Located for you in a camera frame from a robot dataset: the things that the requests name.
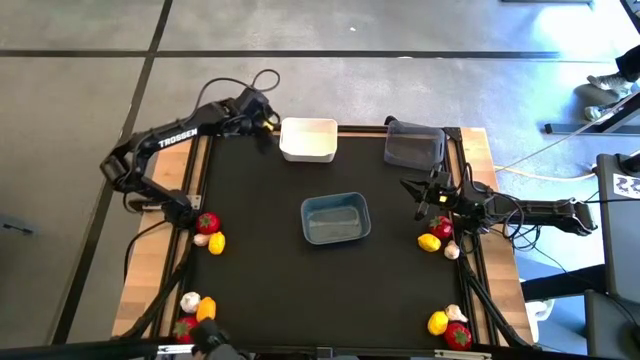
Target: transparent bin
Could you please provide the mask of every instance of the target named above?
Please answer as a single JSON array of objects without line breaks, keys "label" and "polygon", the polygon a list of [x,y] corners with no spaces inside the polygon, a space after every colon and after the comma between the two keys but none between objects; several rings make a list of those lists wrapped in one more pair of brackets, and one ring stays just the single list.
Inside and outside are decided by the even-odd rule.
[{"label": "transparent bin", "polygon": [[444,158],[444,139],[442,129],[393,120],[387,130],[384,161],[430,170]]},{"label": "transparent bin", "polygon": [[301,213],[304,237],[314,245],[356,240],[371,231],[367,201],[357,192],[306,199]]},{"label": "transparent bin", "polygon": [[286,118],[280,127],[280,151],[288,161],[333,161],[338,123],[333,119]]}]

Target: wooden table frame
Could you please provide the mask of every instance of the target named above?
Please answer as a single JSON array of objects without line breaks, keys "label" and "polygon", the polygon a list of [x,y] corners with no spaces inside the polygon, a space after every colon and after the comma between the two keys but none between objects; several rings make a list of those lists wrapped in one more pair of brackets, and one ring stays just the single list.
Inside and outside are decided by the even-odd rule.
[{"label": "wooden table frame", "polygon": [[[483,182],[498,190],[498,184],[493,168],[493,160],[489,151],[487,134],[481,128],[461,128],[464,158],[473,166],[474,180]],[[386,136],[371,133],[344,133],[340,136]],[[167,148],[158,154],[153,180],[169,189],[184,188],[188,194],[197,194],[201,185],[203,163],[207,158],[208,138],[201,138],[196,147],[195,163],[188,184],[183,184],[185,170],[192,141]],[[458,155],[455,144],[448,141],[448,150],[452,163],[454,181],[460,179]],[[162,220],[161,212],[147,213],[142,217],[140,230]],[[112,333],[119,335],[129,330],[137,318],[156,296],[162,282],[163,273],[170,253],[170,238],[172,227],[164,225],[141,237],[136,242],[129,264],[129,273],[125,281],[120,305],[114,322]],[[185,248],[186,232],[179,234],[178,244],[174,253],[173,264],[182,257]],[[531,330],[524,306],[524,298],[518,278],[518,270],[511,245],[497,234],[481,236],[482,250],[486,268],[487,281],[491,297],[509,324],[527,342],[532,343]],[[475,262],[470,258],[471,265],[476,269]],[[159,323],[159,334],[169,335],[173,312],[176,306],[177,290],[174,289],[165,304],[165,311]],[[478,338],[481,343],[489,343],[489,328],[487,318],[478,298],[473,295],[474,312],[478,327]],[[500,336],[500,344],[506,342]]]}]

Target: gray container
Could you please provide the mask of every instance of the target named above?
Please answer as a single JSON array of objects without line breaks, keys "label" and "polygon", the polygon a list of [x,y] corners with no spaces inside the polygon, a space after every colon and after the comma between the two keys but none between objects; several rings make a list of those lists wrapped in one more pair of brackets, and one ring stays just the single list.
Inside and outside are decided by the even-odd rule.
[{"label": "gray container", "polygon": [[444,158],[444,131],[394,120],[389,123],[384,161],[418,170],[431,170]]},{"label": "gray container", "polygon": [[314,245],[356,240],[371,231],[367,201],[357,192],[306,199],[301,213],[304,237]]}]

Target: garlic bulb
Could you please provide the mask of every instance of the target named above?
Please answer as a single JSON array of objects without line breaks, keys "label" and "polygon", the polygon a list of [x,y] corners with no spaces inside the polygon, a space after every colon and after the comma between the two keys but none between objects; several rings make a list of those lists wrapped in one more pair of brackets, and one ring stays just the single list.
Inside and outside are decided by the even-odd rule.
[{"label": "garlic bulb", "polygon": [[200,295],[196,292],[188,292],[180,299],[180,307],[187,314],[194,314],[198,310],[200,304]]},{"label": "garlic bulb", "polygon": [[460,307],[458,305],[451,304],[444,309],[444,313],[449,318],[449,321],[469,321],[466,316],[462,315],[462,311],[460,311]]},{"label": "garlic bulb", "polygon": [[207,244],[209,243],[210,237],[211,235],[196,234],[193,237],[193,243],[196,244],[197,246],[207,246]]},{"label": "garlic bulb", "polygon": [[444,256],[447,259],[455,260],[460,256],[460,248],[456,245],[456,242],[451,240],[444,248]]}]

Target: tomato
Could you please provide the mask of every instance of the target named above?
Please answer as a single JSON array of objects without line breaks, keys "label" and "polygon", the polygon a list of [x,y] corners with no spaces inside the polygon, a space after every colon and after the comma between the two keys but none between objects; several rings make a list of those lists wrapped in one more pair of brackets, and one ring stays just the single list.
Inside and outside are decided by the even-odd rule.
[{"label": "tomato", "polygon": [[204,213],[198,216],[196,230],[199,234],[211,235],[220,230],[220,218],[214,213]]},{"label": "tomato", "polygon": [[471,348],[471,333],[459,322],[450,322],[444,332],[444,340],[454,351],[465,351]]},{"label": "tomato", "polygon": [[453,234],[453,223],[446,216],[436,216],[429,222],[431,233],[440,240],[445,240]]},{"label": "tomato", "polygon": [[173,327],[173,335],[180,344],[193,344],[189,331],[198,325],[195,316],[186,316],[176,321]]}]

